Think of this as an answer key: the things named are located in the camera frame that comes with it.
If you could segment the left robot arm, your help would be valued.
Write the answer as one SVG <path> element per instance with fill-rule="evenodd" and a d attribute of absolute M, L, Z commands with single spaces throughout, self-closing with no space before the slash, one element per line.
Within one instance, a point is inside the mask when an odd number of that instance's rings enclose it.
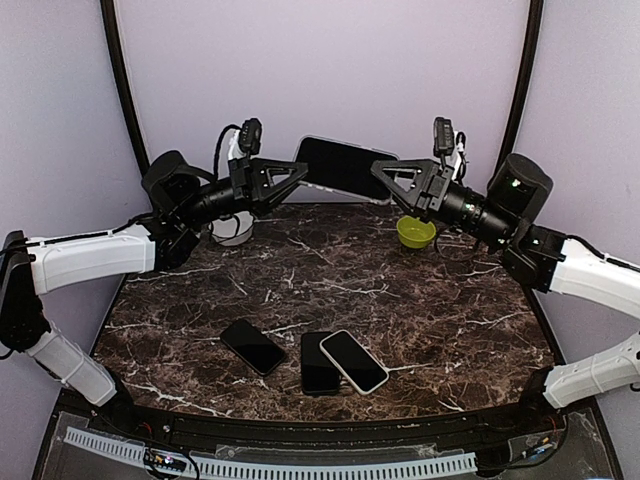
<path fill-rule="evenodd" d="M 306 176 L 304 163 L 245 155 L 228 163 L 219 179 L 191 166 L 171 150 L 143 176 L 152 211 L 125 225 L 58 238 L 9 233 L 1 249 L 1 344 L 25 353 L 89 403 L 120 436 L 141 427 L 140 412 L 124 399 L 125 388 L 46 319 L 41 301 L 54 290 L 131 273 L 168 271 L 183 265 L 199 244 L 202 228 L 247 211 L 273 211 Z"/>

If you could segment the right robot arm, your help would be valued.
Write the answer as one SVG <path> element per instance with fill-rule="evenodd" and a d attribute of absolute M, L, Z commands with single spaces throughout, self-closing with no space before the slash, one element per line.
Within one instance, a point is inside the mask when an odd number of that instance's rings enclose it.
<path fill-rule="evenodd" d="M 454 180 L 454 169 L 433 160 L 383 161 L 371 173 L 407 215 L 436 220 L 472 236 L 499 256 L 521 286 L 565 294 L 639 315 L 638 266 L 598 251 L 577 235 L 535 224 L 553 188 L 531 159 L 506 157 L 481 195 Z M 521 434 L 576 401 L 639 383 L 639 336 L 583 360 L 535 371 L 510 413 Z"/>

